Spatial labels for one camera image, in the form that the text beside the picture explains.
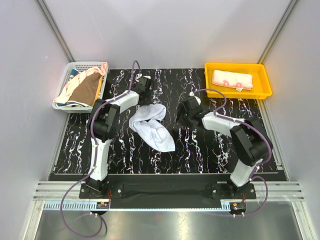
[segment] marble surface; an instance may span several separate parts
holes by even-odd
[[[167,113],[161,123],[172,134],[176,150],[158,152],[149,147],[129,128],[129,119],[139,106],[120,115],[121,128],[109,150],[109,174],[187,174],[228,173],[236,163],[231,139],[215,131],[200,127],[189,129],[176,122],[177,107],[190,91],[205,88],[205,71],[197,69],[143,69],[143,75],[154,80],[152,96],[146,104],[160,103]],[[130,70],[110,70],[104,99],[121,94],[129,86]],[[223,103],[222,98],[208,98],[198,94],[204,109],[214,110]],[[228,99],[221,114],[235,118],[256,116],[263,124],[257,101],[254,99]],[[91,158],[91,140],[87,130],[89,114],[71,114],[54,173],[83,174],[88,172]],[[261,172],[277,172],[274,158]]]

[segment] yellow plastic bin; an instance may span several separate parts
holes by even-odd
[[[268,80],[265,66],[253,63],[223,63],[223,62],[206,62],[205,69],[205,85],[207,89],[215,89],[222,92],[227,98],[235,99],[266,99],[272,95],[272,90]],[[212,84],[214,70],[228,71],[240,74],[251,74],[253,88],[251,90],[237,91],[235,88],[218,86]],[[222,98],[222,96],[214,91],[207,90],[209,98]]]

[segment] white enclosure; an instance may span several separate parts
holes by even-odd
[[[281,29],[292,2],[298,4]],[[316,0],[4,1],[0,238],[23,237],[37,184],[48,178],[67,117],[52,100],[69,61],[107,61],[109,69],[130,69],[133,60],[144,69],[203,68],[258,63],[268,47],[262,63],[273,95],[263,104],[320,236],[319,9]]]
[[[76,61],[111,69],[255,63],[289,0],[47,0]]]
[[[266,104],[291,180],[301,185],[318,236],[319,9],[320,1],[300,1],[265,61],[273,90]]]

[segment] white basket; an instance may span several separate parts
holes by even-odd
[[[58,90],[56,92],[55,97],[58,97],[61,94],[62,89],[69,81],[69,77],[70,77],[70,73],[71,73],[72,69],[77,69],[79,72],[83,72],[83,71],[88,70],[93,67],[101,68],[102,63],[103,63],[102,61],[77,61],[77,62],[68,63],[65,66],[65,69],[64,69],[63,75],[61,77],[61,81],[60,81],[60,84],[59,84],[59,87],[58,87]],[[102,97],[104,95],[106,81],[107,81],[107,75],[108,75],[108,68],[109,68],[109,65],[106,66],[105,75],[104,75],[103,82],[102,82],[102,87],[101,87],[100,94],[98,97],[99,99],[102,99]],[[69,114],[91,113],[91,111],[92,111],[92,106],[90,106],[90,107],[81,107],[81,106],[61,107],[61,106],[57,106],[55,102],[52,103],[52,107],[54,109],[62,110],[62,111],[69,113]]]

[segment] folded pink towel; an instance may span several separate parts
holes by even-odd
[[[251,74],[214,70],[212,84],[229,88],[251,90],[253,76]]]
[[[65,104],[66,102],[68,102],[74,90],[83,82],[83,80],[87,76],[90,76],[94,73],[100,73],[102,76],[104,76],[106,75],[107,66],[108,63],[103,62],[101,68],[94,66],[92,68],[89,68],[88,70],[80,72],[70,81],[68,81],[68,83],[63,87],[61,94],[56,97],[53,102],[58,104]]]

